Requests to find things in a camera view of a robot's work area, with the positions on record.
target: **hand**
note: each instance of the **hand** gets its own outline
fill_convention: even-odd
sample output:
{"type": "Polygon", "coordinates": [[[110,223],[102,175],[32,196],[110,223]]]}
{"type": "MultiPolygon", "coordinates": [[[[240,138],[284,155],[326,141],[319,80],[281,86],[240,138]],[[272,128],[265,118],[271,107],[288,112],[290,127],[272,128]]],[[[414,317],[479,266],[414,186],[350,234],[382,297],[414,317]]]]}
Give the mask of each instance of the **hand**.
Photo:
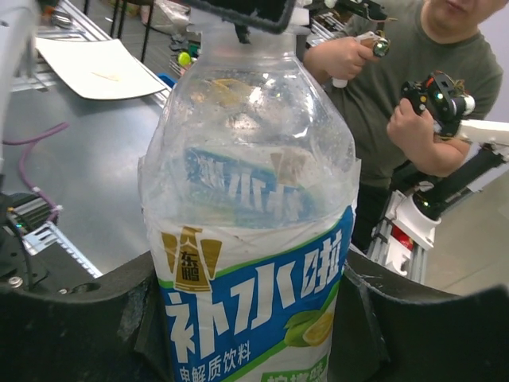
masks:
{"type": "Polygon", "coordinates": [[[433,147],[435,135],[433,125],[434,119],[428,110],[417,115],[410,101],[403,98],[390,117],[387,134],[409,158],[433,147]]]}
{"type": "Polygon", "coordinates": [[[324,70],[339,80],[352,80],[368,61],[377,61],[373,50],[360,44],[354,37],[344,37],[318,45],[324,70]]]}

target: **blue object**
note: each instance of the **blue object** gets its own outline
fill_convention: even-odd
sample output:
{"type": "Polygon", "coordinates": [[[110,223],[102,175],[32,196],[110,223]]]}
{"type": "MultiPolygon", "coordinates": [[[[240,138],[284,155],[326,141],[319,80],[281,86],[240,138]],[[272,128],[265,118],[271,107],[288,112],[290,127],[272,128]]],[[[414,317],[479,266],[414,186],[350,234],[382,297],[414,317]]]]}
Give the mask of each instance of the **blue object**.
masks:
{"type": "Polygon", "coordinates": [[[177,83],[172,77],[168,76],[166,73],[159,73],[157,75],[157,77],[159,77],[159,79],[162,82],[164,82],[165,84],[170,86],[172,89],[175,86],[175,84],[177,83]]]}

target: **white paper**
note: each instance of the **white paper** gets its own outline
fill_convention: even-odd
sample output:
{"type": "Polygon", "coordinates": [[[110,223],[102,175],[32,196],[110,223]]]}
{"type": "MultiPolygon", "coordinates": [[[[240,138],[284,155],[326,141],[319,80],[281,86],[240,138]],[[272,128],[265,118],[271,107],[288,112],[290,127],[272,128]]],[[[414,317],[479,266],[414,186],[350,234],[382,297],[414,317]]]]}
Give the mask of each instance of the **white paper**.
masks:
{"type": "Polygon", "coordinates": [[[120,40],[37,39],[37,50],[53,71],[86,99],[131,99],[165,89],[120,40]]]}

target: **lemon illustration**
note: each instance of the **lemon illustration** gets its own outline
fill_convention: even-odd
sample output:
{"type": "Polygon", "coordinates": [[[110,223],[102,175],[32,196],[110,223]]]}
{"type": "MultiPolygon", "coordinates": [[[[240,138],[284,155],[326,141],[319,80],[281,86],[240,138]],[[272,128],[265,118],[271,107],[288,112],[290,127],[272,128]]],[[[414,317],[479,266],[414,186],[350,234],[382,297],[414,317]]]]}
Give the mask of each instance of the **lemon illustration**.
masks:
{"type": "Polygon", "coordinates": [[[325,312],[305,332],[302,339],[311,346],[320,346],[332,332],[334,314],[325,312]]]}
{"type": "Polygon", "coordinates": [[[305,348],[309,344],[304,341],[304,333],[320,317],[319,310],[306,310],[294,314],[286,323],[285,344],[294,348],[305,348]]]}

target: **clear plastic bottle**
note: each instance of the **clear plastic bottle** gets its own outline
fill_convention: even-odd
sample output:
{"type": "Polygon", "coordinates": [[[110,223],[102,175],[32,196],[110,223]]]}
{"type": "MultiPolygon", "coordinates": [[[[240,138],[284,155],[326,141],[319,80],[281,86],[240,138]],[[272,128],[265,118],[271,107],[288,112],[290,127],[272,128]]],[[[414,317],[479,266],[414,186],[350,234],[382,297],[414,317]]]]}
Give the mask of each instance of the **clear plastic bottle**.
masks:
{"type": "Polygon", "coordinates": [[[139,187],[178,382],[325,381],[359,166],[296,33],[202,22],[139,187]]]}

